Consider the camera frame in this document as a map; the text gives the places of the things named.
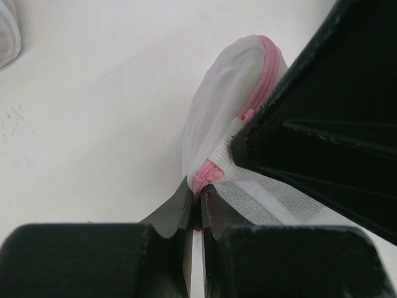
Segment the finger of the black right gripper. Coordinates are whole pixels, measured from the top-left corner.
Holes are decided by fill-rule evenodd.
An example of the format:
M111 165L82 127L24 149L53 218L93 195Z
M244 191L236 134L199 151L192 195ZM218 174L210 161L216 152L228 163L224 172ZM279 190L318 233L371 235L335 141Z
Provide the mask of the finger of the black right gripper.
M395 243L396 2L335 3L231 151Z

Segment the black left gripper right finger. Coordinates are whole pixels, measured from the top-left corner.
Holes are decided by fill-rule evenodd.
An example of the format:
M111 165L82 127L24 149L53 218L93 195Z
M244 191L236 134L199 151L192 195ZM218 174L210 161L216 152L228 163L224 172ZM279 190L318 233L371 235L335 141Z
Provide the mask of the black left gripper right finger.
M254 225L207 186L200 195L206 297L395 297L355 227Z

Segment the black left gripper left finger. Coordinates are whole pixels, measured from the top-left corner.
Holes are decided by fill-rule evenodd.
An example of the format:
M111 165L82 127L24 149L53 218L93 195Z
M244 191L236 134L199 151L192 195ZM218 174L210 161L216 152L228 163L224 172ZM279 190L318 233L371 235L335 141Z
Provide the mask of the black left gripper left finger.
M2 297L188 297L192 192L138 223L35 223L1 247Z

